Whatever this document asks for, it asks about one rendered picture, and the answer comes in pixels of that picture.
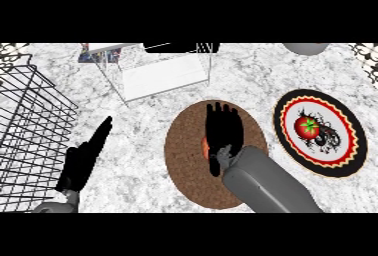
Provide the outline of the orange squash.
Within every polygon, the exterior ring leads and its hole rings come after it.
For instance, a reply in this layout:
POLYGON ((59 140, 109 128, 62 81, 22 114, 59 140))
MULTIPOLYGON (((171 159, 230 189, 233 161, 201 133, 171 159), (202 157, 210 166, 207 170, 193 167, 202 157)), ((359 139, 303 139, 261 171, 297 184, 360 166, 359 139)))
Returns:
POLYGON ((208 150, 210 150, 210 147, 208 147, 207 137, 205 136, 204 136, 204 138, 201 140, 201 147, 202 147, 204 158, 208 160, 208 150))

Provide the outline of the grey round bowl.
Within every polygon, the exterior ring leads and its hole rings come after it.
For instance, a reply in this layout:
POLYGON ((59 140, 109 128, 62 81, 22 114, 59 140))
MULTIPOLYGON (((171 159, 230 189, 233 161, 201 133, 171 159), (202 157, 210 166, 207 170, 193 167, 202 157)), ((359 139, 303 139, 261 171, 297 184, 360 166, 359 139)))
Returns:
POLYGON ((285 43, 285 48, 298 55, 317 55, 328 47, 328 43, 285 43))

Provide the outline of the black flat appliance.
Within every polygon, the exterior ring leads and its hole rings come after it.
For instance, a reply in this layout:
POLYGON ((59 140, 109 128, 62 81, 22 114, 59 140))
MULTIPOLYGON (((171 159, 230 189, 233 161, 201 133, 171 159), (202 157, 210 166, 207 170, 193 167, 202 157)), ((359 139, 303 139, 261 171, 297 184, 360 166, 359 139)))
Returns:
POLYGON ((218 43, 145 43, 143 48, 148 53, 215 53, 218 43))

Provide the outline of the brown round woven placemat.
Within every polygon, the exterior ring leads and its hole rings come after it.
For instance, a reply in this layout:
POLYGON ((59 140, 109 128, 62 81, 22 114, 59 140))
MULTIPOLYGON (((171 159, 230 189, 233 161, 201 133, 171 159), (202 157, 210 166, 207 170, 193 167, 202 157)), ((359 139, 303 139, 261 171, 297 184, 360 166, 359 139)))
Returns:
POLYGON ((205 100, 192 104, 177 115, 165 137, 164 156, 170 178, 177 190, 199 206, 210 209, 229 209, 242 204, 223 185, 221 176, 210 173, 204 157, 207 105, 227 104, 238 110, 244 125, 244 145, 255 146, 269 153, 263 130, 248 112, 233 103, 205 100))

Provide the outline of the colourful printed box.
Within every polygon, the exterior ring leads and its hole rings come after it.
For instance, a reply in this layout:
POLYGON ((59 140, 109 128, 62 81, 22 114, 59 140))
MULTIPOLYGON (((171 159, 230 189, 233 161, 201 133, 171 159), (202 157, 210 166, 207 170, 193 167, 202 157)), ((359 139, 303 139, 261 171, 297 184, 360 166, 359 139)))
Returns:
POLYGON ((117 63, 121 55, 121 49, 108 50, 103 52, 97 52, 90 54, 88 50, 84 49, 81 51, 81 54, 78 56, 78 62, 80 63, 117 63))

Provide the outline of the red tomato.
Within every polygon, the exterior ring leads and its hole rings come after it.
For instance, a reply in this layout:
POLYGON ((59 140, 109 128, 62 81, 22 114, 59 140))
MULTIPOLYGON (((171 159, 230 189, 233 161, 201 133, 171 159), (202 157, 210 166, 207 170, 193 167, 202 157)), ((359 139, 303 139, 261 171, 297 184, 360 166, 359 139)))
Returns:
POLYGON ((294 130, 303 139, 314 139, 319 135, 319 124, 310 117, 300 117, 294 123, 294 130))

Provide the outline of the black patterned white cloth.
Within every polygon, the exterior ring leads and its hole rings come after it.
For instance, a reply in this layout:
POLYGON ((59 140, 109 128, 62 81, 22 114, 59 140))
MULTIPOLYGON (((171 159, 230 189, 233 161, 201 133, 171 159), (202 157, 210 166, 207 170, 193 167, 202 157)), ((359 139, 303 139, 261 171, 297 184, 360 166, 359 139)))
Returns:
POLYGON ((348 46, 370 83, 378 89, 378 43, 350 43, 348 46))

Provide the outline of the black red patterned plate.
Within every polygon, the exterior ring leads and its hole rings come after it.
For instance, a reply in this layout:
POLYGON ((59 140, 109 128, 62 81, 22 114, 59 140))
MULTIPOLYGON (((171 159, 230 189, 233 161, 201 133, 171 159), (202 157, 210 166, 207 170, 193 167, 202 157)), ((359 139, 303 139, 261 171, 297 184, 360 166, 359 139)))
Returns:
POLYGON ((360 122, 345 105, 328 94, 307 89, 289 91, 273 110, 279 142, 292 159, 316 174, 342 178, 357 173, 368 154, 360 122), (294 130, 300 117, 319 124, 319 135, 303 139, 294 130))

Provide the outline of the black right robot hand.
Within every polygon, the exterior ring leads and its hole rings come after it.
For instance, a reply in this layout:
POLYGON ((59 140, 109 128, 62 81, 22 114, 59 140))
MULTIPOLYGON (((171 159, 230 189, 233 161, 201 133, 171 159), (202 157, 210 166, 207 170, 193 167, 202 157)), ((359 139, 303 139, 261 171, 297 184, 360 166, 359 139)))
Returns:
POLYGON ((217 177, 244 145, 244 125, 238 110, 220 102, 207 105, 205 137, 210 173, 217 177))

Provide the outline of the clear glass box stand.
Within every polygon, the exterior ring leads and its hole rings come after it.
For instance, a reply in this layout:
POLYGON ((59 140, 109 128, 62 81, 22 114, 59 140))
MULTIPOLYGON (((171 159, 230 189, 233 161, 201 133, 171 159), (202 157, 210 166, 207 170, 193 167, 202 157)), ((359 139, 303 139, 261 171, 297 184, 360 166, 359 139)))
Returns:
POLYGON ((97 53, 121 49, 117 63, 93 63, 124 102, 210 81, 214 53, 148 53, 145 43, 83 43, 97 53))

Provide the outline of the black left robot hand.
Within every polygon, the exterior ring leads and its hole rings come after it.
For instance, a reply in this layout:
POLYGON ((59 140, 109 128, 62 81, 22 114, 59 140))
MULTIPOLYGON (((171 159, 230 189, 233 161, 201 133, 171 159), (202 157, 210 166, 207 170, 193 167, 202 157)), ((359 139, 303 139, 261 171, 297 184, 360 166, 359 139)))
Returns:
POLYGON ((55 190, 80 192, 86 186, 96 159, 103 149, 106 138, 112 129, 112 117, 108 116, 99 125, 88 141, 78 147, 69 147, 65 155, 65 164, 55 190))

